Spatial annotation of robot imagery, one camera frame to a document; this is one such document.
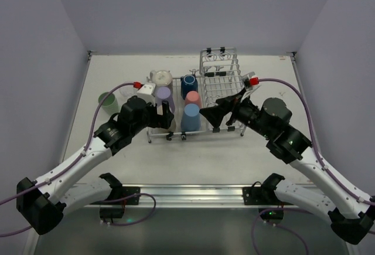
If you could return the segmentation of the pink plastic cup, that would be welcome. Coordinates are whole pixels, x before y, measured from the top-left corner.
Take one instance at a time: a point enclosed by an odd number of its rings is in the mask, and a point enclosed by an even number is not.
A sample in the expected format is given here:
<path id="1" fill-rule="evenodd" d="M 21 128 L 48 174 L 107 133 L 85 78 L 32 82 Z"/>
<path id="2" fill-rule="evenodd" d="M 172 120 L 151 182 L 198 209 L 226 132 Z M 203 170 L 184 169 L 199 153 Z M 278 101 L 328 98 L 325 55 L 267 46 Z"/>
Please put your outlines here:
<path id="1" fill-rule="evenodd" d="M 199 108 L 202 108 L 202 100 L 197 91 L 190 91 L 187 93 L 185 97 L 185 105 L 188 105 L 188 104 L 195 104 Z"/>

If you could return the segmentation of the dark blue ceramic mug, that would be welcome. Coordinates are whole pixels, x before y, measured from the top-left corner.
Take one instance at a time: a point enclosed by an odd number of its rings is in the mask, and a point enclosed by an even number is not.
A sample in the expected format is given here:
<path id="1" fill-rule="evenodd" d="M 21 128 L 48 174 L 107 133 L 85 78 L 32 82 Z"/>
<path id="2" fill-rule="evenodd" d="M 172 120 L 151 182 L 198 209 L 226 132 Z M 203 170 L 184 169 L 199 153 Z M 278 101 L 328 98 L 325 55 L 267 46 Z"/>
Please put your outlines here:
<path id="1" fill-rule="evenodd" d="M 180 78 L 180 93 L 184 100 L 190 91 L 198 90 L 198 82 L 195 75 L 187 74 Z"/>

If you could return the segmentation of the green plastic cup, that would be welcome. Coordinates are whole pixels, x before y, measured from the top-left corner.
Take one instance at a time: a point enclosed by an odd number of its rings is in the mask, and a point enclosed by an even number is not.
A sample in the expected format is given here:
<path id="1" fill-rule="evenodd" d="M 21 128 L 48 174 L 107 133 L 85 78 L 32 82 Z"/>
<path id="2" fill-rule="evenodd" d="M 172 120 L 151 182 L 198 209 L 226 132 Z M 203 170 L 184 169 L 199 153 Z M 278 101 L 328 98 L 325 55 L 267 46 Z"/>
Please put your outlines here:
<path id="1" fill-rule="evenodd" d="M 108 94 L 107 92 L 100 94 L 100 96 L 98 97 L 98 103 L 103 102 L 102 105 L 101 105 L 101 108 L 108 115 L 113 115 L 113 114 L 119 112 L 120 108 L 119 108 L 119 105 L 118 105 L 117 98 L 113 93 L 109 94 L 109 96 L 106 99 L 104 99 L 104 97 L 107 94 Z"/>

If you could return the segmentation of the light blue plastic cup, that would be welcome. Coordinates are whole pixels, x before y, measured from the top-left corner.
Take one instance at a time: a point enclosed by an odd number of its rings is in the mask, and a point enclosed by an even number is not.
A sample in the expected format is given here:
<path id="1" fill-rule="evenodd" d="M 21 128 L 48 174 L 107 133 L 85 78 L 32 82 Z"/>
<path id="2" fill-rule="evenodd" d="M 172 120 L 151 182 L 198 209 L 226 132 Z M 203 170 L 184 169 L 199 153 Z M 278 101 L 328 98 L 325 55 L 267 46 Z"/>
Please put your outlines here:
<path id="1" fill-rule="evenodd" d="M 187 104 L 183 109 L 180 123 L 183 132 L 199 131 L 201 128 L 200 108 L 196 104 Z"/>

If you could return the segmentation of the lavender plastic cup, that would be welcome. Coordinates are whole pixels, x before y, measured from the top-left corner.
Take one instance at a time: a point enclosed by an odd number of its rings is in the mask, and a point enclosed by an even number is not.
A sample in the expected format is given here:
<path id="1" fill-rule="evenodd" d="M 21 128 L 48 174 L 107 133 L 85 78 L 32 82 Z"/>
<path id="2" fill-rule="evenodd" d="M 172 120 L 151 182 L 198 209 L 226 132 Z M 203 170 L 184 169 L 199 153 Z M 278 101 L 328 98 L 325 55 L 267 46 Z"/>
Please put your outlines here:
<path id="1" fill-rule="evenodd" d="M 169 103 L 169 108 L 172 113 L 175 112 L 175 103 L 173 100 L 173 94 L 168 87 L 158 87 L 155 96 L 157 106 L 161 106 L 163 101 Z"/>

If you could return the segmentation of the clear plastic tumbler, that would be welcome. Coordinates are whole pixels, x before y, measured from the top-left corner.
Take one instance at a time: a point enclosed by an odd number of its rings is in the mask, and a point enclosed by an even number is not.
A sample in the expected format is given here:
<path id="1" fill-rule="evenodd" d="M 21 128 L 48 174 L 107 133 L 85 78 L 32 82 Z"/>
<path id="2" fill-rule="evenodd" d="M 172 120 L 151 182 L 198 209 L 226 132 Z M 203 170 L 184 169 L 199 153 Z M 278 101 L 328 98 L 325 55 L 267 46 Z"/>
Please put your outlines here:
<path id="1" fill-rule="evenodd" d="M 131 87 L 131 86 L 122 86 L 120 88 L 120 94 L 124 97 L 124 98 L 129 98 L 129 97 L 132 97 L 134 95 L 134 88 Z"/>

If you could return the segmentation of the aluminium mounting rail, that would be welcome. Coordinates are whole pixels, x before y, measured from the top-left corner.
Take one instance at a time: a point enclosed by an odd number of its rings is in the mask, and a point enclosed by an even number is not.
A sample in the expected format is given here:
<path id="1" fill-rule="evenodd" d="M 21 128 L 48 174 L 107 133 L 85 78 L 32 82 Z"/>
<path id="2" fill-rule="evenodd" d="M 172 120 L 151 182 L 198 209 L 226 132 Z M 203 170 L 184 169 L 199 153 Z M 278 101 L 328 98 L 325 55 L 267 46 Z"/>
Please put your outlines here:
<path id="1" fill-rule="evenodd" d="M 248 188 L 251 184 L 241 185 L 124 185 L 127 192 L 140 192 L 136 205 L 131 208 L 151 208 L 156 199 L 157 208 L 268 208 L 278 206 L 292 206 L 287 202 L 266 202 L 262 199 L 251 199 L 259 184 L 254 185 L 251 193 Z"/>

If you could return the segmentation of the white floral ceramic mug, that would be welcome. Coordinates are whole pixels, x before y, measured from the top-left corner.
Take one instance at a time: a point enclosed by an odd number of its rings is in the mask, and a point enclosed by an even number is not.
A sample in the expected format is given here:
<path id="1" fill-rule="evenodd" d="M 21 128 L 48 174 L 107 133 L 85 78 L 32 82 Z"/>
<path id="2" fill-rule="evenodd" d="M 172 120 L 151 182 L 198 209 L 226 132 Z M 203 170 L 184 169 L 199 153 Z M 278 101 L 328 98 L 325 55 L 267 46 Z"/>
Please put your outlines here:
<path id="1" fill-rule="evenodd" d="M 151 82 L 156 84 L 157 87 L 167 87 L 169 89 L 172 89 L 173 77 L 170 71 L 152 70 L 149 75 L 150 75 Z"/>

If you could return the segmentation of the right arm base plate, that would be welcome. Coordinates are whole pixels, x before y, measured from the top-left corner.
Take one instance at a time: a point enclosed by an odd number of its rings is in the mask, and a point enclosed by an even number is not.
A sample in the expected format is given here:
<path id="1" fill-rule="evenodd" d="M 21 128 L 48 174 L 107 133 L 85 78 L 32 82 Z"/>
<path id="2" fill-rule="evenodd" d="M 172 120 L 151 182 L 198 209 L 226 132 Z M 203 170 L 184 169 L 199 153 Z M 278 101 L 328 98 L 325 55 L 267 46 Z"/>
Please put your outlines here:
<path id="1" fill-rule="evenodd" d="M 245 186 L 242 187 L 243 202 L 247 206 L 292 206 L 291 203 L 282 202 L 277 199 L 274 192 L 263 189 L 260 186 Z"/>

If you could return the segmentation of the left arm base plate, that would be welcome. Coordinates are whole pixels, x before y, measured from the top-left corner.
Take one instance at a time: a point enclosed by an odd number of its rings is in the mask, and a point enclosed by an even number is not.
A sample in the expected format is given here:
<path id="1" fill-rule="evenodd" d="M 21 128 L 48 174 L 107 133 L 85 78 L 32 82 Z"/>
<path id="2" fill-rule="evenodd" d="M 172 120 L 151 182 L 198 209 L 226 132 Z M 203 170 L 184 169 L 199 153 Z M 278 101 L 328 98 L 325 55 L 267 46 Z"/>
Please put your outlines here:
<path id="1" fill-rule="evenodd" d="M 99 204 L 106 205 L 138 205 L 138 195 L 141 192 L 141 188 L 138 186 L 122 186 L 112 189 L 109 196 L 105 200 L 101 200 Z"/>

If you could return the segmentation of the beige plastic cup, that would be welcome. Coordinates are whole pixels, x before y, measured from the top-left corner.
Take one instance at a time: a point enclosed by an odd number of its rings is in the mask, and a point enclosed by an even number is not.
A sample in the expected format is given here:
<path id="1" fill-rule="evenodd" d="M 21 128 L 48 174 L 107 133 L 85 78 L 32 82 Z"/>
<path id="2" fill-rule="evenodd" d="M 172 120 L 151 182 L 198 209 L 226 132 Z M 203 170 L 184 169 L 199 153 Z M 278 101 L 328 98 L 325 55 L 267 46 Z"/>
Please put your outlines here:
<path id="1" fill-rule="evenodd" d="M 163 115 L 163 107 L 162 107 L 162 105 L 157 106 L 156 111 L 157 111 L 157 115 Z"/>

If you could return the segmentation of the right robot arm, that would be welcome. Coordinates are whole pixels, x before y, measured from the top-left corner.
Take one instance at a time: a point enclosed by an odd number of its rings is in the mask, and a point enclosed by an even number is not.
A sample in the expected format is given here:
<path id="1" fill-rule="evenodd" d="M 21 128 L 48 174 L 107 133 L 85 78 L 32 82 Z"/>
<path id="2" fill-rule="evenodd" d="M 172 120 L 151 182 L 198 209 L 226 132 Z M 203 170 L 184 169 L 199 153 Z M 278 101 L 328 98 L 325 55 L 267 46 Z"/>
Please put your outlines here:
<path id="1" fill-rule="evenodd" d="M 312 181 L 319 193 L 296 185 L 278 174 L 270 175 L 262 187 L 276 200 L 290 203 L 329 223 L 342 240 L 358 244 L 373 229 L 372 197 L 357 189 L 327 161 L 319 161 L 312 142 L 290 125 L 292 113 L 279 98 L 266 99 L 255 106 L 245 91 L 220 98 L 216 105 L 200 109 L 213 126 L 218 127 L 229 114 L 227 125 L 239 121 L 267 140 L 266 147 L 277 159 Z"/>

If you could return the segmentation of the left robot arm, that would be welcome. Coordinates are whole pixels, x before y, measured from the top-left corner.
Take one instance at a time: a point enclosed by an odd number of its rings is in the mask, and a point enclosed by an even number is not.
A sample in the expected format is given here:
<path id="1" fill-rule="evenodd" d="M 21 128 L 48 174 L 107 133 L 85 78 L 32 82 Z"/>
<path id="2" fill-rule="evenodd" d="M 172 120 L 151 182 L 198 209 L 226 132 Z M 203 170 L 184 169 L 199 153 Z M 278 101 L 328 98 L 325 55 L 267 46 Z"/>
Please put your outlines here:
<path id="1" fill-rule="evenodd" d="M 110 159 L 144 128 L 171 126 L 174 118 L 167 101 L 162 112 L 152 103 L 133 96 L 94 133 L 88 144 L 51 172 L 35 179 L 23 178 L 16 186 L 16 208 L 31 227 L 43 235 L 54 229 L 68 213 L 91 203 L 123 204 L 131 198 L 112 174 L 101 174 L 88 185 L 76 183 L 93 168 Z"/>

